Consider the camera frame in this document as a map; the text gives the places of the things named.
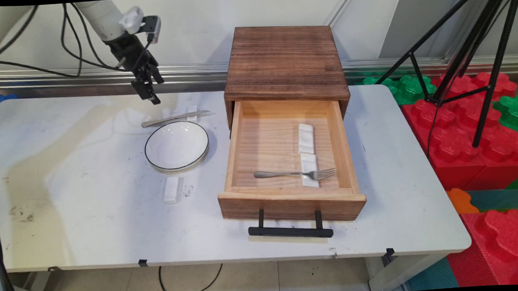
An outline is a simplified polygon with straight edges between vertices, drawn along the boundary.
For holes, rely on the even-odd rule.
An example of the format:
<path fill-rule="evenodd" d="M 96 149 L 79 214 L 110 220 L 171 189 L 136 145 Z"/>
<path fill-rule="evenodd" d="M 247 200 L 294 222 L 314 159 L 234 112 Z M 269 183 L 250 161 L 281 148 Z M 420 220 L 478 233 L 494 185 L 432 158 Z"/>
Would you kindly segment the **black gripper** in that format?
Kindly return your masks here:
<path fill-rule="evenodd" d="M 145 101 L 150 101 L 153 105 L 160 104 L 160 99 L 157 97 L 152 84 L 152 77 L 157 84 L 163 84 L 164 78 L 158 70 L 158 63 L 148 51 L 148 47 L 154 40 L 154 34 L 148 33 L 146 45 L 141 43 L 136 35 L 124 33 L 117 39 L 109 42 L 104 42 L 109 47 L 110 52 L 119 60 L 120 66 L 126 70 L 131 71 L 136 77 L 131 81 L 132 87 Z"/>

